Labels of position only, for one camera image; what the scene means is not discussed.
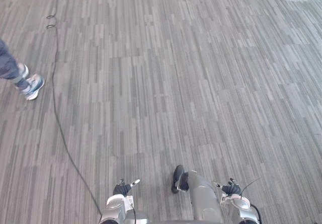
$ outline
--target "person's foot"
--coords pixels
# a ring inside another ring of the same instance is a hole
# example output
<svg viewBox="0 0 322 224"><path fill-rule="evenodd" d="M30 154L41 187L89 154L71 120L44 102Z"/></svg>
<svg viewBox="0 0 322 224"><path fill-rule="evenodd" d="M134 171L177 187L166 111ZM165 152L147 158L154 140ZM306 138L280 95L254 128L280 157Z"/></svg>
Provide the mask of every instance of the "person's foot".
<svg viewBox="0 0 322 224"><path fill-rule="evenodd" d="M171 191L174 194L177 194L179 192L179 182L180 178L185 172L185 168L182 165L178 165L175 169L175 172L173 173L173 180L172 180L172 186Z"/></svg>
<svg viewBox="0 0 322 224"><path fill-rule="evenodd" d="M30 78L26 79L26 81L29 83L29 86L22 90L22 92L28 101L34 100L38 96L39 89L44 86L45 79L38 74L34 74Z"/></svg>
<svg viewBox="0 0 322 224"><path fill-rule="evenodd" d="M27 78L29 75L29 69L25 64L18 64L19 73L23 78Z"/></svg>

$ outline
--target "white sneaker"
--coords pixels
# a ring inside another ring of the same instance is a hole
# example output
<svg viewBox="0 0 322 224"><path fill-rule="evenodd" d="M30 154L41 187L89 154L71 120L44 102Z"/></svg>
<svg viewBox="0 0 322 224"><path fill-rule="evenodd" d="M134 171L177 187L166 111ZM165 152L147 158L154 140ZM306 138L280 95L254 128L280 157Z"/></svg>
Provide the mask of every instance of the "white sneaker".
<svg viewBox="0 0 322 224"><path fill-rule="evenodd" d="M27 78L27 76L29 75L29 69L25 64L18 64L18 68L19 68L19 73L22 75L23 78Z"/></svg>
<svg viewBox="0 0 322 224"><path fill-rule="evenodd" d="M40 88L44 86L45 79L38 74L34 74L30 78L26 79L26 81L29 83L29 86L22 90L22 93L28 101L34 100L37 98Z"/></svg>

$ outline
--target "black cable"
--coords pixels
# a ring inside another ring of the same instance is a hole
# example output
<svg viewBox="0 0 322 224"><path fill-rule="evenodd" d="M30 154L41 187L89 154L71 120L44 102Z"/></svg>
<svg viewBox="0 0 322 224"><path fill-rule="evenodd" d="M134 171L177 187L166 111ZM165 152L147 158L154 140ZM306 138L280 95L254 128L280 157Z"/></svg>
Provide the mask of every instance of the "black cable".
<svg viewBox="0 0 322 224"><path fill-rule="evenodd" d="M80 173L79 169L77 168L74 160L72 159L70 153L69 153L69 150L68 150L68 147L67 147L67 144L66 144L66 140L65 140L65 135L63 133L63 130L62 130L62 127L61 127L61 124L60 124L60 121L59 121L59 117L58 117L58 113L57 113L57 108L56 108L56 97L55 97L55 84L54 84L54 76L55 76L55 70L56 70L56 64L58 62L58 49L59 49L59 45L58 45L58 29L57 29L57 18L56 18L56 13L57 13L57 9L58 9L58 0L56 0L56 4L55 4L55 13L52 14L52 15L48 15L46 18L47 19L54 19L54 23L53 24L48 24L46 26L47 29L51 29L51 28L55 28L55 34L56 34L56 53L55 53L55 61L54 61L54 69L52 71L52 75L51 75L51 84L52 84L52 97L53 97L53 102L54 102L54 114L55 114L55 118L56 118L56 121L57 121L57 124L58 124L58 127L59 127L59 132L61 134L61 138L62 138L62 142L64 144L64 147L65 147L65 150L66 150L66 153L69 157L69 160L71 161L73 167L75 168L77 174L79 175L79 177L81 178L81 180L83 181L83 183L85 184L88 192L90 193L91 195L91 198L96 206L96 209L97 211L99 212L99 214L101 215L100 217L100 220L102 218L102 212L99 208L99 205L97 204L95 198L94 198L94 195L93 193L91 192L91 189L88 185L88 183L86 182L86 180L84 179L84 177L82 176L82 174Z"/></svg>
<svg viewBox="0 0 322 224"><path fill-rule="evenodd" d="M258 215L258 221L260 222L260 224L262 224L262 218L261 218L261 214L260 214L260 211L258 210L258 208L251 204L251 207L254 208L256 211L257 211L257 215Z"/></svg>
<svg viewBox="0 0 322 224"><path fill-rule="evenodd" d="M255 181L258 181L261 177L257 178L256 180L253 180L251 183L249 183L240 193L240 198L243 196L244 190L246 190L247 187L249 187L251 184L253 184Z"/></svg>
<svg viewBox="0 0 322 224"><path fill-rule="evenodd" d="M136 212L135 212L135 209L134 209L134 206L133 204L131 204L132 208L133 208L133 214L134 214L134 224L136 224Z"/></svg>

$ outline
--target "gray striped carpet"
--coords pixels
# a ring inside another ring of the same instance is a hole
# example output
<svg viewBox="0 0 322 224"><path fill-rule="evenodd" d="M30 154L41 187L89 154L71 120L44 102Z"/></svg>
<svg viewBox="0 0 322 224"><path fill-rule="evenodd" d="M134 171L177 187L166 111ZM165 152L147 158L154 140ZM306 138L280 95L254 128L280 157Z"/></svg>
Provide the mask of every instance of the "gray striped carpet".
<svg viewBox="0 0 322 224"><path fill-rule="evenodd" d="M0 81L0 223L99 219L54 118L54 2L0 0L0 37L47 80L33 102ZM183 164L260 178L263 223L322 224L322 0L59 0L57 17L59 118L102 210L139 177L151 221L192 219L170 190Z"/></svg>

